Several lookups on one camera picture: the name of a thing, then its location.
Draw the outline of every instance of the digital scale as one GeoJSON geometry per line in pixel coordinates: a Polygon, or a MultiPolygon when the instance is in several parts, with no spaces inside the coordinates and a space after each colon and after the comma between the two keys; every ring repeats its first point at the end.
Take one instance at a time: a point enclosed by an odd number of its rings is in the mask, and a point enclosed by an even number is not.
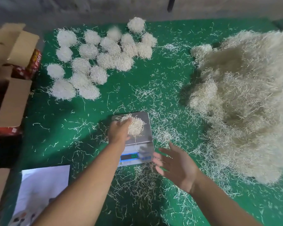
{"type": "MultiPolygon", "coordinates": [[[[116,115],[112,120],[118,120],[125,115],[116,115]]],[[[119,159],[120,166],[135,165],[145,162],[151,162],[154,152],[153,137],[149,114],[147,112],[132,113],[132,117],[140,118],[145,122],[144,130],[139,136],[130,136],[130,139],[125,143],[125,149],[119,159]]]]}

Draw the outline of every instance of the white paper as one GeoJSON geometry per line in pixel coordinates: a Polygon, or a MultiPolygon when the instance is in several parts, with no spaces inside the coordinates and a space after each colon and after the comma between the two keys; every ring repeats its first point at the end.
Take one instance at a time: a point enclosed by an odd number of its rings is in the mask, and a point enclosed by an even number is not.
{"type": "Polygon", "coordinates": [[[49,199],[56,198],[67,186],[70,165],[22,171],[22,182],[14,215],[26,210],[39,212],[49,199]]]}

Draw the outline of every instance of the concrete wall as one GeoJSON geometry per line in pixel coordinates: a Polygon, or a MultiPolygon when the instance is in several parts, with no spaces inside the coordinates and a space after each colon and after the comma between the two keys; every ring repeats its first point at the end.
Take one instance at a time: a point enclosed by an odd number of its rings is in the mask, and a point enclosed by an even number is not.
{"type": "Polygon", "coordinates": [[[283,18],[283,0],[0,0],[0,24],[24,22],[31,31],[107,22],[221,17],[283,18]]]}

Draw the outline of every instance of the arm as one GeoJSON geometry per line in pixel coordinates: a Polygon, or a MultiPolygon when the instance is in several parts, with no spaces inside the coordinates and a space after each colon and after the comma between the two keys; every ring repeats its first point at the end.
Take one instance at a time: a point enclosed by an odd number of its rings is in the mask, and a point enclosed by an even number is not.
{"type": "Polygon", "coordinates": [[[79,178],[68,186],[36,219],[33,226],[94,225],[109,191],[132,119],[112,122],[109,144],[79,178]]]}
{"type": "Polygon", "coordinates": [[[153,154],[158,173],[188,192],[212,226],[261,226],[204,175],[184,150],[170,143],[170,149],[161,148],[160,151],[170,157],[153,154]]]}

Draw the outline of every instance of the green table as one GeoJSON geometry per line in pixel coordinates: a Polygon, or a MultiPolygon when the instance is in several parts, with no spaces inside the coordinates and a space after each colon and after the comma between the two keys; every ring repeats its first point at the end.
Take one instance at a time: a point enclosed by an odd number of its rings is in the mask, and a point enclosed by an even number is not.
{"type": "MultiPolygon", "coordinates": [[[[126,32],[125,24],[119,24],[126,32]]],[[[109,25],[75,28],[83,42],[86,29],[105,34],[109,25]]],[[[101,98],[81,97],[56,101],[46,91],[52,80],[45,66],[59,63],[55,32],[45,35],[42,67],[36,89],[29,99],[24,119],[23,149],[9,179],[2,225],[14,210],[19,188],[19,172],[34,167],[70,164],[70,182],[106,145],[105,130],[112,114],[148,111],[153,136],[158,146],[166,145],[166,133],[182,148],[191,152],[202,140],[205,124],[185,107],[189,89],[197,83],[189,50],[202,43],[217,43],[241,30],[267,32],[276,28],[265,19],[214,19],[147,22],[146,30],[158,38],[151,60],[135,58],[129,72],[108,70],[108,82],[99,86],[101,98]]],[[[77,48],[72,48],[78,56],[77,48]]],[[[66,77],[71,76],[69,64],[66,77]]],[[[191,157],[201,160],[196,155],[191,157]]],[[[239,205],[265,225],[283,225],[283,181],[268,187],[246,185],[231,178],[230,193],[239,205]]],[[[98,225],[208,225],[193,200],[169,181],[154,174],[149,165],[128,166],[117,170],[98,225]]]]}

